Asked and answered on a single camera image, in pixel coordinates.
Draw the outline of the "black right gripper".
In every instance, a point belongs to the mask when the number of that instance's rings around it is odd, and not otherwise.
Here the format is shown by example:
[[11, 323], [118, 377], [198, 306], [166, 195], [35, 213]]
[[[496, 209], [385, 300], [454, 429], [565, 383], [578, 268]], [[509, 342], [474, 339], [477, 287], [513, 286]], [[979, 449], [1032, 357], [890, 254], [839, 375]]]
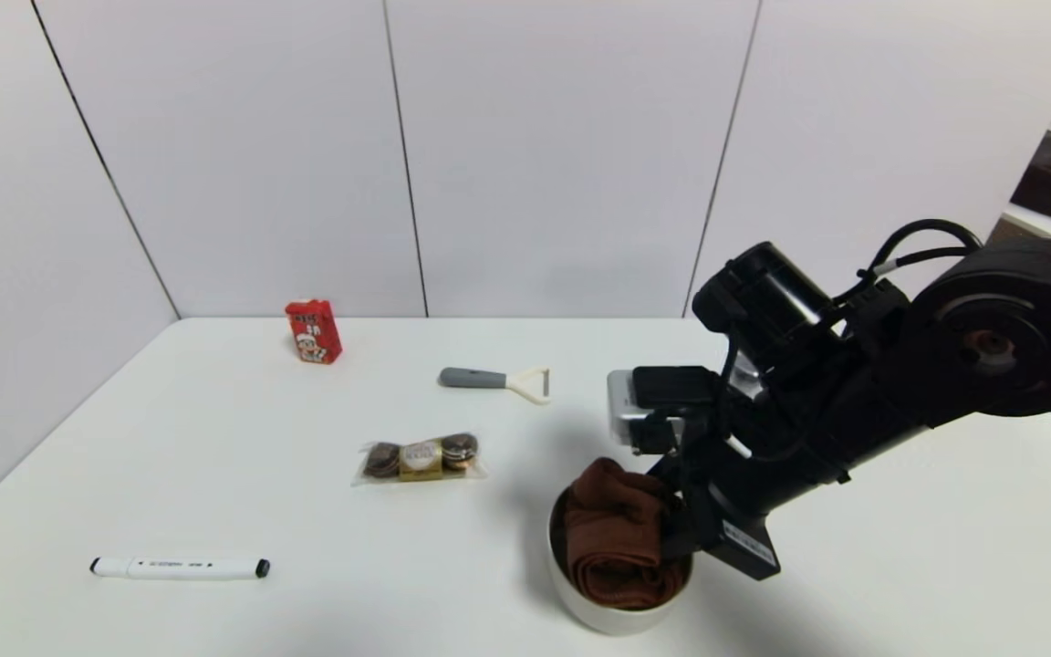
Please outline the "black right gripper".
[[677, 454], [647, 471], [669, 511], [661, 516], [661, 558], [708, 554], [751, 579], [780, 573], [767, 517], [849, 471], [802, 446], [780, 459], [745, 458], [705, 425], [688, 425]]

